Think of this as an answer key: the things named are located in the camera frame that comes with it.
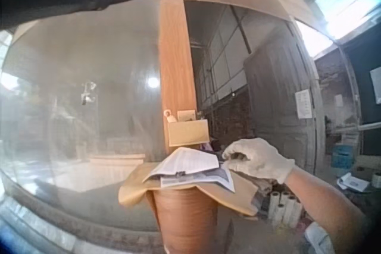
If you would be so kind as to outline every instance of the gray door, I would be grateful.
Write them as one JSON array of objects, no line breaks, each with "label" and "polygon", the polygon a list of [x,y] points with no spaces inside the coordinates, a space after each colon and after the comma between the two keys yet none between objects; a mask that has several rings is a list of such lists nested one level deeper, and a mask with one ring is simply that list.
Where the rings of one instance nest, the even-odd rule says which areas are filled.
[{"label": "gray door", "polygon": [[[308,66],[311,62],[291,29],[291,24],[281,23],[245,61],[254,132],[283,156],[295,159],[298,166],[314,173],[317,156],[323,151],[318,149],[324,146],[317,142],[317,130],[324,130],[324,118],[316,120],[314,109],[323,107],[321,100],[314,102],[317,91]],[[295,93],[302,90],[310,93],[310,119],[298,118]],[[323,126],[317,128],[317,122]]]}]

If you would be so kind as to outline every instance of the document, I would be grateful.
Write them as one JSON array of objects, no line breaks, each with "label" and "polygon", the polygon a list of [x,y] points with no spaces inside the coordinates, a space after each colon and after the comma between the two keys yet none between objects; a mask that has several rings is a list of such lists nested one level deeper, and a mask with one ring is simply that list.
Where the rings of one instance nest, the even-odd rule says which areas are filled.
[{"label": "document", "polygon": [[197,174],[183,176],[164,176],[160,178],[161,187],[179,186],[193,183],[217,183],[235,193],[234,183],[230,171],[225,168],[204,171]]},{"label": "document", "polygon": [[308,89],[295,93],[296,110],[299,119],[312,118],[311,96]]},{"label": "document", "polygon": [[217,155],[179,147],[154,168],[143,181],[155,175],[189,175],[218,167]]}]

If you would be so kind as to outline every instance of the cardboard tube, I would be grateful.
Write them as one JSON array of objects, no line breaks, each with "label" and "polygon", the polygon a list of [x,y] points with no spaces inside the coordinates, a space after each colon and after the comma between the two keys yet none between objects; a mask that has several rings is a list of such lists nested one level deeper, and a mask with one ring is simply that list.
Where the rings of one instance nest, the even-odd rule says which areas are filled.
[{"label": "cardboard tube", "polygon": [[278,204],[275,214],[273,217],[273,220],[271,221],[272,226],[278,226],[282,222],[283,214],[285,213],[285,205],[282,205],[281,203]]},{"label": "cardboard tube", "polygon": [[295,196],[289,196],[286,202],[286,209],[285,209],[285,214],[282,219],[282,223],[285,225],[288,225],[290,222],[290,217],[293,211],[293,206],[296,202],[296,197]]},{"label": "cardboard tube", "polygon": [[290,196],[290,192],[282,192],[280,195],[280,202],[282,205],[286,205],[286,202],[288,200],[288,197]]},{"label": "cardboard tube", "polygon": [[268,207],[268,218],[272,219],[276,210],[277,205],[279,204],[280,193],[272,192],[270,194],[270,206]]},{"label": "cardboard tube", "polygon": [[371,185],[377,189],[381,189],[381,172],[376,172],[371,178]]},{"label": "cardboard tube", "polygon": [[303,211],[303,205],[301,202],[296,201],[293,205],[293,210],[290,216],[289,224],[290,228],[295,228],[298,225],[300,216]]},{"label": "cardboard tube", "polygon": [[196,187],[154,191],[157,219],[170,254],[210,253],[217,202]]}]

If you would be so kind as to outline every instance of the white glove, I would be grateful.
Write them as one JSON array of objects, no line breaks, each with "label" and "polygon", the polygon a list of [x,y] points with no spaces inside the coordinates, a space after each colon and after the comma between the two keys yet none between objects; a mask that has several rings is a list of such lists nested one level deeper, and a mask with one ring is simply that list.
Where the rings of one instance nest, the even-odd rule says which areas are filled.
[{"label": "white glove", "polygon": [[[244,154],[248,160],[232,159],[234,153]],[[286,159],[265,140],[242,139],[226,148],[222,157],[225,166],[256,178],[272,178],[283,184],[295,166],[294,159]]]}]

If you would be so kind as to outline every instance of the paper roll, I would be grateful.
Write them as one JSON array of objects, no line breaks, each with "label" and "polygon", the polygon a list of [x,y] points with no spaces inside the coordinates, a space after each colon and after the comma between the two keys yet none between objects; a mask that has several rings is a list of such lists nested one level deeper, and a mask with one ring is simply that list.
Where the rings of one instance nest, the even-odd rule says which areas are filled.
[{"label": "paper roll", "polygon": [[272,226],[278,226],[282,222],[283,214],[285,214],[285,205],[281,203],[277,205],[273,220],[271,221]]},{"label": "paper roll", "polygon": [[377,189],[381,189],[381,173],[374,173],[371,178],[371,185]]},{"label": "paper roll", "polygon": [[289,224],[290,228],[295,228],[298,225],[300,216],[302,214],[303,205],[301,202],[296,201],[293,205],[292,213],[290,216]]},{"label": "paper roll", "polygon": [[290,196],[290,192],[282,192],[282,195],[280,196],[280,202],[282,205],[286,205],[286,202],[288,200],[288,197]]},{"label": "paper roll", "polygon": [[177,122],[177,119],[175,116],[172,115],[171,111],[169,109],[164,110],[164,116],[167,118],[167,121],[169,123],[171,122]]},{"label": "paper roll", "polygon": [[272,219],[276,210],[277,205],[279,204],[279,192],[272,192],[270,194],[270,206],[268,207],[268,218]]},{"label": "paper roll", "polygon": [[282,219],[282,223],[285,225],[288,225],[290,222],[291,214],[293,211],[293,206],[296,202],[296,197],[295,196],[289,196],[286,202],[286,209],[285,209],[285,214]]}]

